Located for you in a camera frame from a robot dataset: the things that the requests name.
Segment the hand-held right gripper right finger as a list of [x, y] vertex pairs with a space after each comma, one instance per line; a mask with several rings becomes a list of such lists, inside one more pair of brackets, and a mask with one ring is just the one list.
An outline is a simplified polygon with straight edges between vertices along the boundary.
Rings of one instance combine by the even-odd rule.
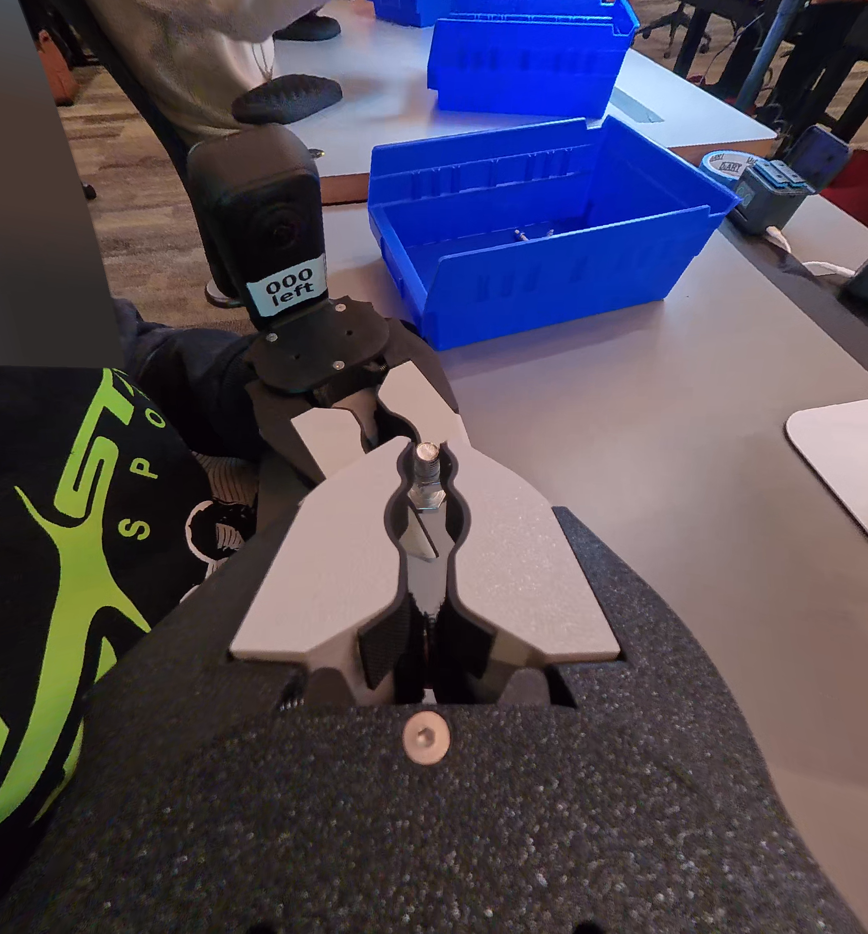
[[516, 671], [616, 660], [619, 642], [547, 499], [467, 442], [446, 443], [441, 459], [447, 671], [502, 690]]

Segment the person's left forearm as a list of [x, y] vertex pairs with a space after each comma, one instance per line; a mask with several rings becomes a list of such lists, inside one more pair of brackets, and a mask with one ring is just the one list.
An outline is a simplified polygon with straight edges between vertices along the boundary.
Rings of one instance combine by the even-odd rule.
[[144, 321], [113, 299], [124, 370], [196, 454], [257, 463], [266, 449], [246, 390], [252, 335]]

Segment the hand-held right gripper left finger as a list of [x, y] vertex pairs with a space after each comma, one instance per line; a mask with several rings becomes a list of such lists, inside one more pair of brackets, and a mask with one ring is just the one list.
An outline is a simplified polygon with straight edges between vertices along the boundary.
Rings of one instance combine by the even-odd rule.
[[230, 645], [238, 660], [340, 673], [350, 690], [394, 690], [411, 626], [399, 543], [412, 444], [395, 437], [300, 504]]

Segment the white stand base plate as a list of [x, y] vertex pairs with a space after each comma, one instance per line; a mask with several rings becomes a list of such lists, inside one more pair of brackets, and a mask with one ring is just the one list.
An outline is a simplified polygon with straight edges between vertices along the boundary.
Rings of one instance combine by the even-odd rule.
[[868, 400], [802, 410], [785, 425], [793, 447], [868, 535]]

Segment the blue plastic bin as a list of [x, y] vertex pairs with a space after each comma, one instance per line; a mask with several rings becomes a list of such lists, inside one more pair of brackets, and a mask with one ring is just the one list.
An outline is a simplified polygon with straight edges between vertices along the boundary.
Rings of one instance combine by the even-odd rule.
[[441, 110], [597, 120], [638, 27], [626, 1], [452, 2], [427, 86]]
[[415, 327], [443, 351], [661, 301], [738, 202], [607, 117], [376, 146], [368, 212]]
[[428, 28], [451, 10], [451, 1], [372, 1], [376, 19], [401, 26]]

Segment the blue tape roll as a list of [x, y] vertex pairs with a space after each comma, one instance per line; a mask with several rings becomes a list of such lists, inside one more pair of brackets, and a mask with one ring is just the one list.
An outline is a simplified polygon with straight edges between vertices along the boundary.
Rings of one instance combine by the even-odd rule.
[[741, 150], [717, 149], [702, 157], [699, 168], [710, 179], [734, 191], [744, 172], [761, 162], [763, 157]]

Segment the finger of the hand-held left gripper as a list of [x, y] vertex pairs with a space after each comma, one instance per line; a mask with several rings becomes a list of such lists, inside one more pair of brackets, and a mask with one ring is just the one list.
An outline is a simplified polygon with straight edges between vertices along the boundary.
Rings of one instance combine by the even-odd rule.
[[381, 410], [400, 419], [416, 443], [469, 446], [463, 418], [413, 361], [391, 369], [377, 391]]
[[360, 413], [352, 407], [312, 407], [293, 417], [290, 426], [315, 464], [314, 485], [348, 467], [379, 444], [374, 414]]

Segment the black light stand pole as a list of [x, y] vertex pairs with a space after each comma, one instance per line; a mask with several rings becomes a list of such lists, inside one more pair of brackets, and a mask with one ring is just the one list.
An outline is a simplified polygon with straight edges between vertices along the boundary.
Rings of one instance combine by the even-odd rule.
[[764, 2], [758, 22], [762, 24], [763, 39], [753, 64], [744, 78], [733, 106], [740, 112], [748, 111], [764, 85], [768, 68], [787, 38], [792, 24], [803, 7], [802, 1]]

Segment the brown leather bag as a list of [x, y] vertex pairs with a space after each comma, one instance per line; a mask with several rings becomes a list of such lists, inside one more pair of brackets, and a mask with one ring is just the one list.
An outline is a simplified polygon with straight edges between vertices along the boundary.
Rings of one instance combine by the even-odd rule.
[[79, 85], [60, 49], [45, 30], [39, 31], [35, 47], [55, 104], [59, 107], [72, 106], [77, 98]]

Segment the black honeycomb cushion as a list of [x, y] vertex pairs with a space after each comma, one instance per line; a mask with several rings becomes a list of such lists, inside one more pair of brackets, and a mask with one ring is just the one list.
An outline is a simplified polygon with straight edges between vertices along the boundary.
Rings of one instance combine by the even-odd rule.
[[330, 41], [341, 33], [339, 22], [318, 11], [298, 18], [283, 29], [273, 33], [274, 41], [313, 43]]
[[234, 99], [231, 113], [244, 125], [289, 125], [330, 108], [342, 99], [342, 88], [330, 78], [283, 75]]

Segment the black hoodie with green print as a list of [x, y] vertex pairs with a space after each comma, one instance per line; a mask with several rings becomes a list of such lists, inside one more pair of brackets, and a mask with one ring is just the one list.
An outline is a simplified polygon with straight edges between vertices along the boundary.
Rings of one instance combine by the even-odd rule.
[[73, 773], [91, 685], [217, 567], [213, 506], [122, 371], [0, 366], [0, 832]]

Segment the dark charger case with batteries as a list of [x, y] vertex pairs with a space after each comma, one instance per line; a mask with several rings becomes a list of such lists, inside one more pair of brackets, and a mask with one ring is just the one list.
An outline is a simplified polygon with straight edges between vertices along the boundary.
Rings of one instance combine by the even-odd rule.
[[731, 220], [744, 234], [782, 229], [803, 201], [821, 193], [846, 167], [851, 147], [825, 128], [805, 130], [784, 159], [757, 160], [734, 187], [740, 201]]

